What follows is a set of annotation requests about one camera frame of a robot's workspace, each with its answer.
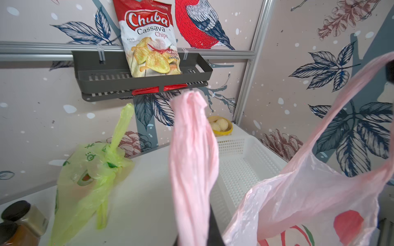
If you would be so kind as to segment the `green avocado print plastic bag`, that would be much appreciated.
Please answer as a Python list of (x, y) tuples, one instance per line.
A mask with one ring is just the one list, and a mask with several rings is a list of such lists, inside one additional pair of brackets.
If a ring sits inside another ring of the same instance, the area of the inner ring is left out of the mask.
[(134, 106), (122, 108), (109, 143), (78, 145), (63, 163), (57, 180), (54, 224), (50, 246), (64, 246), (96, 216), (96, 228), (107, 226), (109, 196), (134, 168), (119, 144), (134, 115)]

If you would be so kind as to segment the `pink plastic bag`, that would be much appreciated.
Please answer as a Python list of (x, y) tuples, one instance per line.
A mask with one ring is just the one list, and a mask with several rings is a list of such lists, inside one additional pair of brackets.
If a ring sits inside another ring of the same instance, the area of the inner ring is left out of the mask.
[[(279, 175), (253, 186), (240, 202), (222, 235), (227, 246), (266, 246), (270, 238), (285, 245), (286, 230), (295, 229), (314, 245), (367, 246), (377, 225), (378, 196), (394, 175), (394, 138), (389, 137), (388, 158), (379, 168), (346, 177), (313, 155), (313, 147), (342, 108), (386, 64), (392, 52), (364, 66), (345, 85), (309, 140)], [(182, 93), (170, 102), (174, 129), (169, 152), (178, 246), (208, 243), (210, 193), (219, 174), (219, 148), (205, 115), (206, 101), (198, 92)], [(354, 210), (364, 218), (351, 240), (340, 241), (333, 227), (337, 215)]]

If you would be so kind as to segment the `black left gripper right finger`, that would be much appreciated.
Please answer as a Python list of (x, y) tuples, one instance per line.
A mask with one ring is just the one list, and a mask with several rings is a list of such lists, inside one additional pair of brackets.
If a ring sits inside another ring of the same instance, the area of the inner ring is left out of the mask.
[(212, 207), (210, 207), (208, 246), (225, 246)]

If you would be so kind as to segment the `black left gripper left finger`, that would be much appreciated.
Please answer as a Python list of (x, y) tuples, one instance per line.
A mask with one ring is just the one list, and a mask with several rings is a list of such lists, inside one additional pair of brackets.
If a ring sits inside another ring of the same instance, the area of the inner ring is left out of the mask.
[(176, 237), (175, 242), (173, 243), (173, 246), (178, 246), (178, 238), (179, 238), (179, 236)]

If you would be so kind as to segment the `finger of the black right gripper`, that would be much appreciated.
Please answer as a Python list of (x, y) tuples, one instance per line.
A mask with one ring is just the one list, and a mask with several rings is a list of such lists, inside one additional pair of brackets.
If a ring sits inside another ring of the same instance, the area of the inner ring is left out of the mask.
[(394, 60), (386, 64), (385, 71), (387, 81), (391, 84), (394, 84)]

